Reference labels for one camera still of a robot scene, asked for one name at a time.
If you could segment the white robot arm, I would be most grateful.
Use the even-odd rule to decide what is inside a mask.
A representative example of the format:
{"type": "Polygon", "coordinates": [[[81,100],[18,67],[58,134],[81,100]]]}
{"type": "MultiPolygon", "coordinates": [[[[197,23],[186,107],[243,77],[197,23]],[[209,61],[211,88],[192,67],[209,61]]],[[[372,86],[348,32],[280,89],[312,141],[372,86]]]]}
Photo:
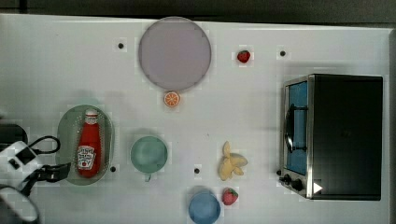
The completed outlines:
{"type": "Polygon", "coordinates": [[[29,198],[38,181],[56,183],[68,177],[71,163],[47,165],[24,142],[1,147],[1,224],[41,224],[29,198]]]}

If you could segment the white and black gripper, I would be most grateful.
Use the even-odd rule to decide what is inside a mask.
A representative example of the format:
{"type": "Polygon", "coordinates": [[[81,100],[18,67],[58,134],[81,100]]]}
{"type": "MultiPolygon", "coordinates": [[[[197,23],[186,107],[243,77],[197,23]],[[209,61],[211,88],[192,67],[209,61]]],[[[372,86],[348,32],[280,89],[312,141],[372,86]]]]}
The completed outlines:
{"type": "Polygon", "coordinates": [[[44,165],[42,168],[35,170],[24,180],[25,185],[21,189],[21,193],[25,196],[29,196],[33,186],[39,181],[56,183],[66,179],[70,172],[70,168],[70,162],[59,165],[44,165]]]}

